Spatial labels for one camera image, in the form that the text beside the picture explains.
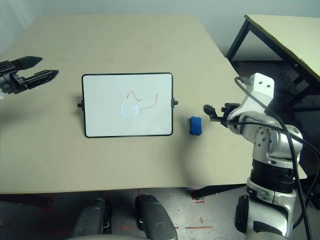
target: black cable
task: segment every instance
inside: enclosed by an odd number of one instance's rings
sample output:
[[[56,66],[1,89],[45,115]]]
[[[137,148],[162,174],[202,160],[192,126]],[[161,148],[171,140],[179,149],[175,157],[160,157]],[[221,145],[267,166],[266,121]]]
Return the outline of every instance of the black cable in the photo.
[[[304,200],[304,196],[303,196],[303,192],[302,192],[302,187],[301,187],[301,183],[300,183],[300,177],[299,177],[299,173],[298,173],[298,164],[297,164],[297,158],[296,158],[296,153],[295,153],[295,147],[294,144],[292,142],[292,138],[290,135],[290,132],[288,131],[284,121],[281,119],[281,117],[278,116],[278,114],[276,114],[274,111],[272,111],[268,106],[266,106],[265,104],[263,104],[259,99],[257,99],[255,96],[253,96],[250,92],[248,92],[240,83],[239,81],[242,81],[240,77],[235,77],[234,78],[234,82],[238,85],[238,87],[245,92],[245,94],[247,94],[251,99],[253,99],[257,104],[259,104],[261,107],[263,107],[266,111],[268,111],[269,113],[271,113],[276,120],[279,122],[279,124],[281,125],[282,129],[284,130],[284,133],[286,135],[286,138],[288,140],[289,143],[289,148],[290,148],[290,153],[291,153],[291,158],[292,158],[292,165],[293,165],[293,172],[294,172],[294,178],[295,181],[297,183],[297,192],[298,192],[298,196],[299,196],[299,200],[300,200],[300,204],[301,204],[301,211],[302,211],[302,215],[303,215],[303,221],[304,221],[304,228],[305,228],[305,234],[308,240],[312,240],[312,235],[311,235],[311,229],[310,229],[310,224],[309,224],[309,219],[308,219],[308,213],[307,213],[307,208],[306,208],[306,204],[305,204],[305,200]]]
[[[268,127],[270,129],[274,129],[274,130],[277,130],[277,131],[279,131],[281,133],[284,133],[283,129],[281,129],[281,128],[277,127],[277,126],[273,126],[273,125],[267,124],[267,123],[260,123],[260,122],[229,122],[229,121],[227,121],[226,124],[227,125],[259,125],[259,126]],[[316,183],[319,180],[319,173],[320,173],[320,160],[319,160],[319,157],[320,157],[320,152],[318,151],[318,149],[316,149],[307,140],[304,140],[304,139],[294,135],[293,133],[290,133],[290,135],[296,141],[298,141],[298,142],[300,142],[302,144],[305,144],[315,154],[315,157],[317,159],[317,171],[316,171],[315,177],[313,179],[313,182],[312,182],[312,184],[311,184],[311,186],[309,188],[309,191],[306,193],[305,207],[307,208],[308,204],[309,204],[309,201],[310,201],[311,197],[313,196],[313,192],[315,190]],[[301,223],[302,220],[303,220],[303,214],[301,213],[299,218],[298,218],[298,220],[293,224],[292,228],[295,229]]]

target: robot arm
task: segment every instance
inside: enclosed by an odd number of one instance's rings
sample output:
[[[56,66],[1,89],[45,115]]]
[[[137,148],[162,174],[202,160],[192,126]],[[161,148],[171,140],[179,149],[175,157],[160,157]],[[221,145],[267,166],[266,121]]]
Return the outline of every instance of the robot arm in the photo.
[[[41,57],[25,56],[14,61],[0,62],[0,99],[4,98],[4,94],[18,94],[54,79],[58,70],[43,70],[30,77],[18,75],[18,71],[32,68],[41,60]]]
[[[268,106],[274,95],[274,81],[260,73],[242,78],[247,90]],[[233,133],[253,144],[252,170],[247,179],[248,195],[241,196],[235,214],[235,226],[247,239],[289,238],[292,234],[296,192],[293,191],[293,162],[286,135],[261,123],[280,128],[279,122],[265,114],[265,109],[246,96],[241,104],[226,103],[218,117],[210,105],[203,107],[213,122],[221,122]],[[302,138],[300,131],[286,125],[289,132]],[[293,140],[299,162],[302,144]]]

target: gray chair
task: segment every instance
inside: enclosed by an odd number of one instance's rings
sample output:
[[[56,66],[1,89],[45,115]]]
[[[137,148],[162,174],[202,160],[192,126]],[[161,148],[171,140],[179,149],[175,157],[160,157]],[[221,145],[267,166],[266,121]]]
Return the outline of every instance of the gray chair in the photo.
[[[143,194],[135,199],[136,222],[150,240],[178,240],[177,231],[165,208],[152,195]],[[111,232],[111,206],[97,199],[80,214],[70,240],[141,240],[145,238]]]

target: whiteboard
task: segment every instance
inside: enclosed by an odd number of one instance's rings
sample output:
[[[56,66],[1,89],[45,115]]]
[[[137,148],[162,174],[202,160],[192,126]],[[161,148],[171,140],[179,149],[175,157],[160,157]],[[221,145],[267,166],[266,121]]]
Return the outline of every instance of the whiteboard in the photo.
[[[88,138],[173,133],[171,73],[85,74],[82,95]]]

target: blue eraser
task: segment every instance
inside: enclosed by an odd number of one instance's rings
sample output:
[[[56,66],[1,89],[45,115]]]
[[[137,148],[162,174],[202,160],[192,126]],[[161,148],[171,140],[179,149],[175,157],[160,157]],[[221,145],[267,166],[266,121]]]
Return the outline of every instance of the blue eraser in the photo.
[[[190,117],[190,133],[200,136],[202,134],[202,118],[197,116]]]

